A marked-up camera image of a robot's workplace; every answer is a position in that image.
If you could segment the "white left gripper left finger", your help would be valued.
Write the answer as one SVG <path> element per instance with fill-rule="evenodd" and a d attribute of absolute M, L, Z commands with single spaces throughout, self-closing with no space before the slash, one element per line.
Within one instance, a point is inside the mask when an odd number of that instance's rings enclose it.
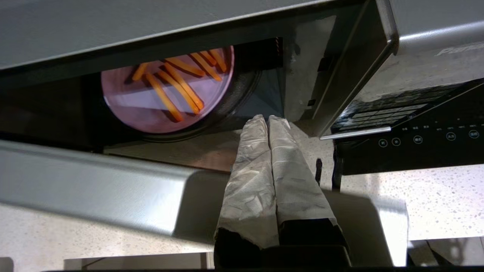
<path fill-rule="evenodd" d="M 262 115 L 244 124 L 214 235 L 219 258 L 256 258 L 278 246 L 276 197 Z"/>

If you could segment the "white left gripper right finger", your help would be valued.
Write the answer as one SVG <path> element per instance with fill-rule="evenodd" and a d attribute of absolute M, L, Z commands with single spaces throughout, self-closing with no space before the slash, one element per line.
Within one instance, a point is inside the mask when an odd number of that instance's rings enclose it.
<path fill-rule="evenodd" d="M 341 227 L 286 119 L 268 118 L 281 246 L 349 251 Z"/>

